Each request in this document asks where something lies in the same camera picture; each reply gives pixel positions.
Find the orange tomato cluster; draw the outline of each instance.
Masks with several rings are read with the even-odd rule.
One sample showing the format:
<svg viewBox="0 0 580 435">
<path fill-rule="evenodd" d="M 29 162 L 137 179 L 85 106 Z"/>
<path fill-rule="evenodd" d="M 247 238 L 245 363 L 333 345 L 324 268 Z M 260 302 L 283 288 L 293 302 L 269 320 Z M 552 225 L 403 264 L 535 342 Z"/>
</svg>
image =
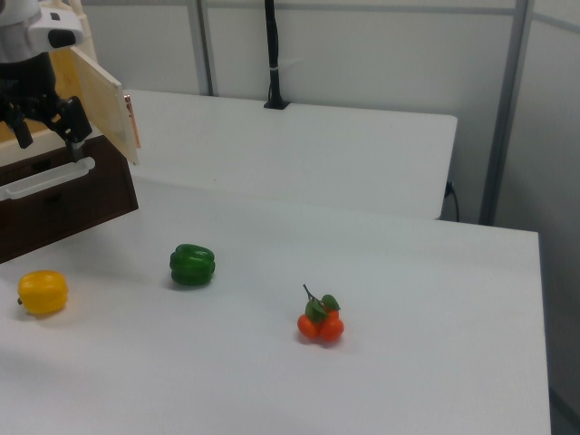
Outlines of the orange tomato cluster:
<svg viewBox="0 0 580 435">
<path fill-rule="evenodd" d="M 320 337 L 326 342 L 338 340 L 344 332 L 344 323 L 340 319 L 341 309 L 336 299 L 331 295 L 324 295 L 317 299 L 308 291 L 308 304 L 304 314 L 298 317 L 298 330 L 311 340 Z"/>
</svg>

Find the yellow bell pepper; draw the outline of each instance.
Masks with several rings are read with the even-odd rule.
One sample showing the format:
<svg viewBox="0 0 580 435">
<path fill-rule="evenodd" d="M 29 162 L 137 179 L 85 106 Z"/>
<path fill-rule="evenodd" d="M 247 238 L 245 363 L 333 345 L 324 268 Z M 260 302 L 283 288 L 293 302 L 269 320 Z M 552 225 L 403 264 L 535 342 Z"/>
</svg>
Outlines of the yellow bell pepper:
<svg viewBox="0 0 580 435">
<path fill-rule="evenodd" d="M 24 304 L 30 314 L 48 314 L 64 307 L 68 293 L 63 274 L 39 270 L 20 279 L 18 304 Z"/>
</svg>

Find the bell pepper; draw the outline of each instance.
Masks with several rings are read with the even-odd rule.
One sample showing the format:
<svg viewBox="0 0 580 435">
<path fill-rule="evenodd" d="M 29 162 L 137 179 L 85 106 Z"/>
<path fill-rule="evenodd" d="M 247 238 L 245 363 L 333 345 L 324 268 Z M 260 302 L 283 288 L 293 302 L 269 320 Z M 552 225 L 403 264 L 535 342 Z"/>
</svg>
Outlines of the bell pepper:
<svg viewBox="0 0 580 435">
<path fill-rule="evenodd" d="M 214 253 L 196 245 L 179 245 L 169 261 L 171 279 L 182 285 L 204 285 L 211 279 L 216 263 Z"/>
<path fill-rule="evenodd" d="M 24 304 L 30 314 L 48 314 L 64 307 L 68 293 L 63 274 L 39 270 L 20 279 L 18 304 Z"/>
</svg>

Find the green bell pepper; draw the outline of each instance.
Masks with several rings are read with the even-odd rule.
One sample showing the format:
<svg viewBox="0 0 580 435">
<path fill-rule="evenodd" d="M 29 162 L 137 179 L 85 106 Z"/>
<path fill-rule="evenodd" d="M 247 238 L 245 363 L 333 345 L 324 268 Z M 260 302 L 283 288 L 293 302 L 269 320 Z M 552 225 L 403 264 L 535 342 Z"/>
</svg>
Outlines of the green bell pepper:
<svg viewBox="0 0 580 435">
<path fill-rule="evenodd" d="M 183 285 L 204 285 L 211 279 L 216 263 L 214 253 L 196 245 L 179 245 L 171 254 L 171 279 Z"/>
</svg>

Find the green leaf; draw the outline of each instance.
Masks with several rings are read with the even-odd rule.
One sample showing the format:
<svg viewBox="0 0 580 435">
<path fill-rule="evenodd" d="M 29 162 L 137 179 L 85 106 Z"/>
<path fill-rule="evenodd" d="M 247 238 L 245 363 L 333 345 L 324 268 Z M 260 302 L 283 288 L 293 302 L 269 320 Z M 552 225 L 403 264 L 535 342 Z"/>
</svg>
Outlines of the green leaf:
<svg viewBox="0 0 580 435">
<path fill-rule="evenodd" d="M 326 317 L 328 317 L 328 313 L 320 303 L 315 300 L 308 301 L 304 313 L 306 314 L 306 317 L 312 320 L 315 324 L 322 322 Z"/>
<path fill-rule="evenodd" d="M 336 302 L 336 299 L 332 295 L 324 295 L 322 298 L 322 302 L 324 306 L 329 310 L 338 311 L 341 309 L 341 306 L 338 305 L 338 302 Z"/>
</svg>

